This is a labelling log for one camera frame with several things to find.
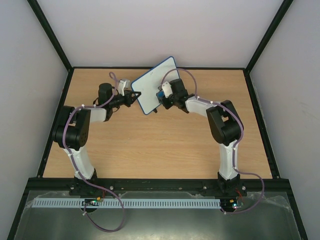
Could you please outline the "blue whiteboard eraser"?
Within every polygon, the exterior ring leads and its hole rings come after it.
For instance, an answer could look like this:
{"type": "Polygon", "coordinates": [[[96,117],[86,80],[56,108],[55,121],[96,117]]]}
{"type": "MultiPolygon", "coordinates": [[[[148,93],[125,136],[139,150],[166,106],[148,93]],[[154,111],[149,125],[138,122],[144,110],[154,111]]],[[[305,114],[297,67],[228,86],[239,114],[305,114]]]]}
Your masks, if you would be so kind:
{"type": "Polygon", "coordinates": [[[163,97],[165,97],[165,94],[163,91],[159,91],[156,93],[156,97],[157,97],[158,101],[160,102],[160,101],[162,101],[163,97]]]}

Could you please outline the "blue framed whiteboard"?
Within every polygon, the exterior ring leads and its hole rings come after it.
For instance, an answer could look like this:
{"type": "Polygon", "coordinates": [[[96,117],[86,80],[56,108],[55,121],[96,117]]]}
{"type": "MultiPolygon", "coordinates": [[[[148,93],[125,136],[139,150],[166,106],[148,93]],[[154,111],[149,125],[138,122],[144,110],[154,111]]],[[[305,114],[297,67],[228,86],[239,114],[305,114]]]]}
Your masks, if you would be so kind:
{"type": "Polygon", "coordinates": [[[156,94],[160,91],[159,87],[162,86],[162,79],[168,71],[176,68],[175,58],[169,56],[131,83],[133,91],[141,92],[137,100],[145,115],[150,114],[160,106],[156,94]]]}

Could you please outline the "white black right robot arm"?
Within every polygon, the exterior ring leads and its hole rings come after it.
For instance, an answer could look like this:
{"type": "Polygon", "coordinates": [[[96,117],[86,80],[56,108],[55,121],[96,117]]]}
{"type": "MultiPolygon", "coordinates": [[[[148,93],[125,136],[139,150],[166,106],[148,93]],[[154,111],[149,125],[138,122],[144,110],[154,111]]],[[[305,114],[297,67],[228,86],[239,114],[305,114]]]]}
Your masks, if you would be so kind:
{"type": "Polygon", "coordinates": [[[238,172],[238,145],[244,136],[244,125],[229,100],[214,102],[195,94],[188,94],[182,79],[166,81],[156,94],[159,103],[167,110],[173,106],[185,113],[195,113],[206,117],[213,139],[219,144],[220,166],[218,171],[218,191],[229,196],[236,189],[234,180],[238,172]]]}

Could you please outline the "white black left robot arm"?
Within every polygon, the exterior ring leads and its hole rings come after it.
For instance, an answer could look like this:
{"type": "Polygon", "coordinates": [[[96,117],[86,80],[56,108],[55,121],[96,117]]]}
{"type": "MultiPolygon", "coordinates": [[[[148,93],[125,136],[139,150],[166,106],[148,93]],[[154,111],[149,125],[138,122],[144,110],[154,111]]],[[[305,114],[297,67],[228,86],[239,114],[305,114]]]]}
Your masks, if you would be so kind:
{"type": "Polygon", "coordinates": [[[61,108],[52,139],[68,155],[75,178],[89,181],[96,176],[86,148],[90,124],[108,121],[121,106],[130,107],[140,97],[142,93],[129,90],[128,84],[126,80],[121,80],[118,86],[102,83],[92,106],[61,108]]]}

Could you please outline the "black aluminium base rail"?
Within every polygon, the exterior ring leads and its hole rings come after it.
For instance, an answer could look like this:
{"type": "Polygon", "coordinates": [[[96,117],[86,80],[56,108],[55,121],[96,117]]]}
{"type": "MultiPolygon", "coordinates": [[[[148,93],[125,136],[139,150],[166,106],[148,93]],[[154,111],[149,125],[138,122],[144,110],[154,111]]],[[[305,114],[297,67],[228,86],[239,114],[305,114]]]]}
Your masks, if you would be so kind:
{"type": "MultiPolygon", "coordinates": [[[[292,195],[288,179],[264,179],[264,194],[281,192],[292,195]]],[[[237,197],[239,193],[247,196],[248,192],[261,192],[262,183],[258,179],[241,179],[238,185],[225,187],[217,179],[111,179],[97,178],[94,184],[111,190],[116,194],[126,192],[187,192],[206,197],[237,197]]],[[[93,197],[102,193],[83,181],[74,180],[70,184],[72,196],[93,197]]]]}

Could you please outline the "black cage frame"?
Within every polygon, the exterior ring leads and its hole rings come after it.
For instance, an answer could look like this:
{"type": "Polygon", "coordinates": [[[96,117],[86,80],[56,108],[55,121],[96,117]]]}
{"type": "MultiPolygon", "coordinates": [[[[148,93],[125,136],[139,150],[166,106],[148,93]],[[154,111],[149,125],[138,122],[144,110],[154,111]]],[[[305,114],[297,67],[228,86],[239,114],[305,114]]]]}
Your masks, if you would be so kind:
{"type": "MultiPolygon", "coordinates": [[[[56,113],[58,114],[60,110],[63,107],[63,104],[65,103],[67,93],[70,87],[70,83],[72,81],[72,76],[75,71],[75,67],[71,66],[65,52],[63,51],[63,48],[61,47],[53,29],[50,26],[50,23],[48,22],[42,8],[40,7],[38,1],[36,0],[30,0],[28,1],[28,4],[30,5],[32,11],[34,12],[35,16],[37,17],[39,23],[41,24],[43,30],[45,31],[46,35],[48,36],[48,39],[50,40],[51,44],[53,45],[54,49],[56,50],[58,56],[60,57],[63,65],[65,66],[68,75],[65,80],[65,84],[62,89],[62,94],[57,106],[56,113]]],[[[299,235],[301,239],[306,240],[307,233],[304,228],[298,206],[290,185],[290,182],[288,179],[281,178],[280,172],[278,170],[278,166],[276,163],[276,159],[274,156],[274,152],[271,147],[270,139],[267,133],[266,125],[263,121],[263,115],[260,106],[258,105],[259,101],[257,98],[257,94],[254,90],[253,82],[250,76],[250,72],[254,68],[255,64],[257,63],[259,57],[263,53],[264,49],[266,48],[267,44],[269,43],[270,39],[272,38],[274,32],[278,28],[280,22],[284,18],[285,14],[287,13],[288,9],[290,8],[292,4],[291,0],[284,0],[278,11],[276,12],[274,18],[272,19],[268,29],[266,30],[265,34],[263,35],[262,40],[260,41],[257,49],[255,50],[252,58],[250,59],[247,67],[242,68],[245,82],[247,85],[248,93],[250,96],[251,104],[254,110],[255,118],[257,121],[257,125],[259,128],[259,132],[261,135],[261,139],[263,142],[264,150],[267,156],[268,165],[271,170],[272,178],[265,181],[266,189],[270,191],[276,191],[276,192],[286,192],[289,200],[289,204],[293,209],[293,215],[294,220],[297,225],[297,230],[299,232],[299,235]]],[[[28,182],[26,184],[25,190],[23,192],[23,195],[21,197],[21,201],[19,203],[19,206],[17,208],[17,212],[15,214],[14,220],[12,222],[12,226],[10,228],[8,239],[13,240],[17,236],[17,230],[19,228],[19,224],[23,215],[23,209],[27,203],[27,194],[31,190],[66,190],[67,187],[71,186],[72,179],[71,178],[44,178],[43,174],[45,171],[45,167],[47,165],[49,152],[52,147],[53,140],[52,138],[48,138],[43,156],[41,158],[41,162],[37,171],[36,177],[31,177],[28,179],[28,182]]]]}

